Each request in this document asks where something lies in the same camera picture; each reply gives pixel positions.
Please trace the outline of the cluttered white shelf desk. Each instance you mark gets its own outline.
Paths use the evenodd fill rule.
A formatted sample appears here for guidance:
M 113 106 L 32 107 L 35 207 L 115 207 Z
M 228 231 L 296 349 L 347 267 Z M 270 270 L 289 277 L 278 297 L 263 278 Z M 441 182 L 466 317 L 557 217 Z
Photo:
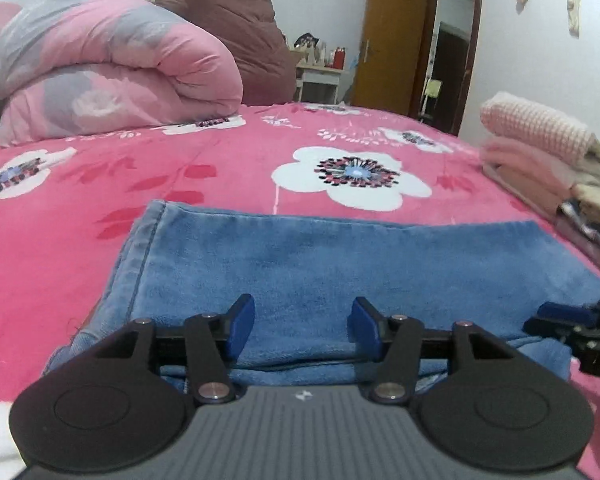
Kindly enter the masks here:
M 340 100 L 340 87 L 347 73 L 346 61 L 343 70 L 332 67 L 334 51 L 329 50 L 325 41 L 310 32 L 299 36 L 289 51 L 298 61 L 296 65 L 296 91 L 294 100 L 309 104 L 336 105 Z

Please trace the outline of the patterned folded cloth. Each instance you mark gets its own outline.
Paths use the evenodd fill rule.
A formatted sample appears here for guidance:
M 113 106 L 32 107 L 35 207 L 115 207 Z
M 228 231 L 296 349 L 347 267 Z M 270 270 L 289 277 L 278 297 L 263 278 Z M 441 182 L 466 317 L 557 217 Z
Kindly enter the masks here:
M 600 224 L 586 220 L 576 200 L 566 200 L 558 207 L 554 226 L 600 269 Z

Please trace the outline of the pink grey folded duvet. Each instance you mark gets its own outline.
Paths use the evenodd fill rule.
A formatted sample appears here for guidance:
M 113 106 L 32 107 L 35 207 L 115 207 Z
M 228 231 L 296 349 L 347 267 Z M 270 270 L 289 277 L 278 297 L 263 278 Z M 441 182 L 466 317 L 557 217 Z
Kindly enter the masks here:
M 0 28 L 0 146 L 233 115 L 222 42 L 148 0 L 31 0 Z

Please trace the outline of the red bottle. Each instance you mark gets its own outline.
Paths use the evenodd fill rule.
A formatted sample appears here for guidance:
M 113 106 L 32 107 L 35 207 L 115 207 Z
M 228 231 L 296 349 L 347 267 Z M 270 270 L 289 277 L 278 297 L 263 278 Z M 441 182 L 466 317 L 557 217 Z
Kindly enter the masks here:
M 334 51 L 334 58 L 332 59 L 332 67 L 336 68 L 336 70 L 343 70 L 345 60 L 346 60 L 346 50 L 338 47 Z

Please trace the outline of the brown wooden door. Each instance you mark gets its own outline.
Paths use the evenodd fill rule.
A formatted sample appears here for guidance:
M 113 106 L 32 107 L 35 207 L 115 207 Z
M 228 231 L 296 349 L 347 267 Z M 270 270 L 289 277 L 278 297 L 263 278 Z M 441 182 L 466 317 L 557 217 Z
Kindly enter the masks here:
M 416 118 L 424 97 L 434 33 L 450 34 L 453 26 L 436 22 L 440 0 L 366 0 L 358 67 L 352 84 L 355 106 L 388 110 Z M 468 0 L 470 31 L 460 49 L 464 61 L 454 70 L 452 96 L 439 106 L 442 119 L 430 124 L 458 136 L 474 68 L 482 0 Z

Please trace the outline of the person in mauve jacket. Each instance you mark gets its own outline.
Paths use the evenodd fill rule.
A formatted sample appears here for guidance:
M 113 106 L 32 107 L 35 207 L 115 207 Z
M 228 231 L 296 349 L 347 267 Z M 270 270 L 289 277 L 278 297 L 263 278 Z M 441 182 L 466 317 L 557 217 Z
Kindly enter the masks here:
M 155 0 L 155 4 L 225 44 L 242 76 L 245 105 L 292 100 L 297 63 L 276 24 L 272 0 Z

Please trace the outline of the blue denim jeans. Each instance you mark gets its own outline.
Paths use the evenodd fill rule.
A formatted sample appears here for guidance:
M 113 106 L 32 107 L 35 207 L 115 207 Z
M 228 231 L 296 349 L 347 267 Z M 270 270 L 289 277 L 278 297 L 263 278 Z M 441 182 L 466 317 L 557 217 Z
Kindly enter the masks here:
M 470 321 L 559 377 L 570 350 L 524 333 L 544 302 L 600 301 L 600 276 L 536 223 L 413 226 L 262 216 L 155 200 L 126 238 L 97 307 L 49 368 L 136 318 L 178 326 L 253 296 L 254 324 L 232 374 L 247 385 L 350 384 L 374 366 L 348 317 L 364 297 L 383 314 L 446 330 Z

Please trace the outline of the pink floral bed blanket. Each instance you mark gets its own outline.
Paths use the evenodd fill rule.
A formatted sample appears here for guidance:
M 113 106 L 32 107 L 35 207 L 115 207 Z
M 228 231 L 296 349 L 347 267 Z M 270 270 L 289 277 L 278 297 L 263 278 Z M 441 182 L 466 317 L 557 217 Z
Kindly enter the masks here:
M 378 110 L 245 107 L 202 124 L 0 148 L 0 479 L 22 471 L 8 414 L 90 322 L 155 200 L 413 226 L 550 225 L 482 172 L 471 146 Z

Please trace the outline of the light pink folded blanket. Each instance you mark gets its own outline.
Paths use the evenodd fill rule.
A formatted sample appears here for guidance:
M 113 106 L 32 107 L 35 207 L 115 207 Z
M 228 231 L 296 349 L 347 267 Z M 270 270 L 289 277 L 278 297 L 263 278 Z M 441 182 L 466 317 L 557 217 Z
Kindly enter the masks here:
M 568 198 L 580 181 L 579 171 L 565 162 L 517 140 L 492 136 L 480 148 L 480 157 L 488 165 L 513 171 L 542 185 L 548 192 Z

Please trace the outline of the beige folded clothes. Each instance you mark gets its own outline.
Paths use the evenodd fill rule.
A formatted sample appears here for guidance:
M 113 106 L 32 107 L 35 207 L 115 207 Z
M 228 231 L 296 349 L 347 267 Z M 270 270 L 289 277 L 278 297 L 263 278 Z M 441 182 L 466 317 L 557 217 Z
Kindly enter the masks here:
M 588 226 L 600 228 L 600 188 L 576 184 L 569 190 L 554 191 L 544 183 L 506 166 L 485 164 L 483 173 L 501 188 L 516 196 L 545 219 L 554 221 L 562 205 L 571 204 L 576 217 Z

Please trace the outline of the wall hanging decoration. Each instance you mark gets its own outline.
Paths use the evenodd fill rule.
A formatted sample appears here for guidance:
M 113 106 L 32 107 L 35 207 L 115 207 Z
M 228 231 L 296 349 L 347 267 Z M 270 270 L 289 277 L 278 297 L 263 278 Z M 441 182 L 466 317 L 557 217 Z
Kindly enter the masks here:
M 567 0 L 568 29 L 571 37 L 580 37 L 581 0 Z

